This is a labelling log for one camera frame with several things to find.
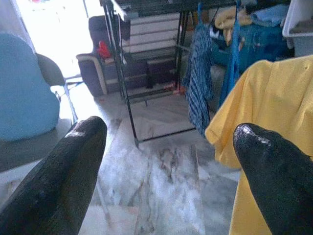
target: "yellow cloth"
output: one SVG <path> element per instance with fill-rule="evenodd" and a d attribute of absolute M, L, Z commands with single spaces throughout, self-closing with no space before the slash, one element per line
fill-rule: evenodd
<path fill-rule="evenodd" d="M 238 80 L 206 129 L 215 159 L 241 168 L 232 136 L 240 123 L 276 131 L 313 156 L 313 56 L 281 62 L 260 61 Z M 242 173 L 237 187 L 230 235 L 270 235 Z"/>
<path fill-rule="evenodd" d="M 223 29 L 223 35 L 227 46 L 231 44 L 235 16 L 236 7 L 233 6 L 218 14 L 215 20 L 215 27 L 218 29 Z M 240 26 L 252 24 L 250 15 L 246 14 L 245 8 L 238 12 L 238 21 Z"/>

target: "chair leg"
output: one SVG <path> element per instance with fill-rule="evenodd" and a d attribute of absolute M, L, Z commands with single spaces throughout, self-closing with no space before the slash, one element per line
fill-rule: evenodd
<path fill-rule="evenodd" d="M 64 92 L 67 96 L 67 99 L 68 99 L 68 102 L 69 102 L 69 106 L 70 106 L 70 109 L 72 111 L 72 124 L 74 124 L 77 120 L 78 120 L 78 117 L 77 117 L 77 114 L 75 112 L 75 108 L 74 108 L 74 105 L 70 99 L 70 96 L 69 96 L 69 90 L 67 88 L 67 84 L 65 83 L 65 85 L 63 86 L 64 87 Z"/>

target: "black metal rack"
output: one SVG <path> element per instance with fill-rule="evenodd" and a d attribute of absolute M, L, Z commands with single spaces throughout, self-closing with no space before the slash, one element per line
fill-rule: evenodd
<path fill-rule="evenodd" d="M 128 22 L 130 20 L 129 15 L 115 0 L 100 0 L 101 5 L 105 11 L 105 19 L 107 24 L 108 35 L 110 44 L 112 47 L 113 56 L 115 59 L 115 65 L 117 70 L 118 81 L 121 86 L 121 95 L 125 99 L 130 116 L 131 126 L 134 135 L 135 145 L 138 147 L 139 143 L 155 140 L 158 138 L 171 136 L 187 131 L 194 130 L 194 128 L 188 128 L 185 130 L 168 133 L 165 135 L 155 136 L 147 139 L 139 140 L 137 137 L 134 119 L 132 115 L 131 103 L 141 102 L 149 99 L 159 98 L 167 95 L 171 95 L 174 92 L 174 88 L 160 89 L 156 91 L 145 92 L 141 94 L 128 95 L 128 91 L 125 85 L 124 73 L 123 73 L 123 48 L 121 40 L 121 21 Z M 167 13 L 180 12 L 179 25 L 177 30 L 177 41 L 175 48 L 175 64 L 176 64 L 176 80 L 175 88 L 180 88 L 180 76 L 179 71 L 181 67 L 182 50 L 184 49 L 184 40 L 187 30 L 188 18 L 191 15 L 193 26 L 195 22 L 194 11 L 197 10 L 198 1 L 195 0 L 120 0 L 120 4 L 123 4 L 132 12 L 137 12 L 139 16 L 153 16 Z M 235 0 L 203 0 L 203 9 L 209 9 L 220 6 L 230 6 L 235 4 Z M 140 53 L 134 55 L 134 57 L 140 57 Z"/>

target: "blue pillow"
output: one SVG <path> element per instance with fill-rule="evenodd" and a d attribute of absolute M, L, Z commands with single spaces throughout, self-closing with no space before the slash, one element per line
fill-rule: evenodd
<path fill-rule="evenodd" d="M 22 39 L 0 33 L 0 139 L 16 141 L 52 130 L 60 103 Z"/>

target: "wall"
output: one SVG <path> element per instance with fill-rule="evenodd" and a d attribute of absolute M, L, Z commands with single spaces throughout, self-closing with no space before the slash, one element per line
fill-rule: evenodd
<path fill-rule="evenodd" d="M 21 17 L 15 9 L 16 2 L 13 0 L 1 0 L 0 5 L 0 32 L 8 32 L 21 37 L 32 48 L 31 39 L 23 27 Z"/>

